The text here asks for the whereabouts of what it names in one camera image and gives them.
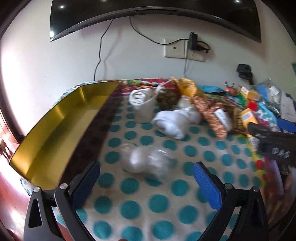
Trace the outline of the black clamp mount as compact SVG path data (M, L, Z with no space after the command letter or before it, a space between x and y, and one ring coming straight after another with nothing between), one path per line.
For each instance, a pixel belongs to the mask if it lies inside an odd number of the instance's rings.
M249 85L254 85L253 73L249 65L238 64L236 71L240 78L247 80Z

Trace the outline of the brown snack packet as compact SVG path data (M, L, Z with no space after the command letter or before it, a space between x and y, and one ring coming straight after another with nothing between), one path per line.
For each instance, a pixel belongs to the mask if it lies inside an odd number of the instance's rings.
M232 130L232 122L222 102L199 96L192 97L199 113L210 125L216 137L224 140Z

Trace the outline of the brown reindeer toy figure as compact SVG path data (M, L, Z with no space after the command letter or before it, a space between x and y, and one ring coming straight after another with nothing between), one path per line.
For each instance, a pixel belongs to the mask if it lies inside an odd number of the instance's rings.
M234 85L234 83L229 85L227 81L225 82L225 91L228 92L231 96L237 96L239 94Z

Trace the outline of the yellow orange box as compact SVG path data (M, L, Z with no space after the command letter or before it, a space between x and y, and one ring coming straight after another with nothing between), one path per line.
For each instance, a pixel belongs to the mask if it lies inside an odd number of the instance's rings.
M240 117L241 117L241 120L242 120L243 127L247 131L246 136L248 138L250 138L251 135L249 134L248 129L247 129L248 128L248 125L249 125L249 123L254 123L254 124L257 124L258 125L258 121L255 118L255 115L253 114L253 112L252 112L252 110L250 108L247 108L244 111L242 111L240 113Z

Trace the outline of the grey cloth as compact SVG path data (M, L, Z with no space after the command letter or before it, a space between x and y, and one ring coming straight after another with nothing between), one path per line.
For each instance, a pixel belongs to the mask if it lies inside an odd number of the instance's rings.
M294 101L283 91L280 99L280 115L283 120L295 123L296 114Z

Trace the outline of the polka dot cloth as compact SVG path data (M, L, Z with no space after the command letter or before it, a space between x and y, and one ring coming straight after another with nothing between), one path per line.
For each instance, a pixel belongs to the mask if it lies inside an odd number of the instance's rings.
M266 107L190 80L92 81L34 126L23 238L269 240L285 212L278 166L249 131Z

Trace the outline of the clear plastic white item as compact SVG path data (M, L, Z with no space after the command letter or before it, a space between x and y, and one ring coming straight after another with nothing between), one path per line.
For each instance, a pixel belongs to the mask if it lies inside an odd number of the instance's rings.
M177 166L177 159L169 149L160 146L138 146L125 143L119 147L121 168L132 174L144 174L148 178L164 183Z

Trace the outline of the red green medicine box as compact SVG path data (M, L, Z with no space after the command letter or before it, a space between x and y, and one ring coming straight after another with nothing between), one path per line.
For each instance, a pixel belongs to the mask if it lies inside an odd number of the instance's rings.
M252 111L257 111L258 110L258 104L257 104L256 101L248 100L247 108L249 108Z

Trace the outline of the red white carton box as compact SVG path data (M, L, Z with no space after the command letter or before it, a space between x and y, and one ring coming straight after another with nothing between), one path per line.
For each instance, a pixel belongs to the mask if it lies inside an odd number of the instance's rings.
M176 92L176 93L179 92L179 89L178 89L178 87L177 87L175 81L172 80L172 79L171 79L171 80L168 80L168 81L166 81L166 82L164 82L164 83L161 83L160 85L158 85L158 86L156 87L156 93L159 93L159 92L160 92L161 90L163 90L163 89L172 90L172 91L174 91L174 92Z

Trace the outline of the white sock bundle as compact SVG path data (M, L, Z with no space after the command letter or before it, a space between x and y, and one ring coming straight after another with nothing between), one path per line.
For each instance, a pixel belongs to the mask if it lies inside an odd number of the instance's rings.
M152 120L154 127L164 135L182 140L191 124L198 125L202 116L188 96L182 95L175 110L163 110Z

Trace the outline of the olive yarn rope ball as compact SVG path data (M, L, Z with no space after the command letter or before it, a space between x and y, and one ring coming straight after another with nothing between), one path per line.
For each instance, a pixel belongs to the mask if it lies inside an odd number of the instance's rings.
M170 89L162 89L157 94L157 105L162 110L172 110L178 104L180 95Z

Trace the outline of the yellow snack bag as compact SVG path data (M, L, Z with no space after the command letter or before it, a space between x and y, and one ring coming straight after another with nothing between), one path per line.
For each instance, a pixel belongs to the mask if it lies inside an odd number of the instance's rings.
M177 85L177 88L181 95L186 95L188 97L204 97L204 92L192 80L189 80L187 78L176 79L172 77L171 81Z

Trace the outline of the plastic bag with blue item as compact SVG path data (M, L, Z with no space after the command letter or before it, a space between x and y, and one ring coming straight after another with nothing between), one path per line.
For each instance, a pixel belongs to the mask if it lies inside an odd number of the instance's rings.
M259 93L266 107L280 118L287 100L286 94L270 78L256 84L253 89Z

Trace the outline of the black power adapter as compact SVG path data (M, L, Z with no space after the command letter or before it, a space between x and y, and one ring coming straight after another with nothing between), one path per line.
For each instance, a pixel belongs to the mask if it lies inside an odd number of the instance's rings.
M198 50L198 35L194 32L189 35L188 48L192 51Z

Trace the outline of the gold and maroon storage box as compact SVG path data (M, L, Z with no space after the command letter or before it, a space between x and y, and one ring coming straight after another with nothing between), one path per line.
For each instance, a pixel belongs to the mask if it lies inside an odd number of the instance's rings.
M76 88L30 130L9 165L45 190L70 182L98 157L121 100L119 80Z

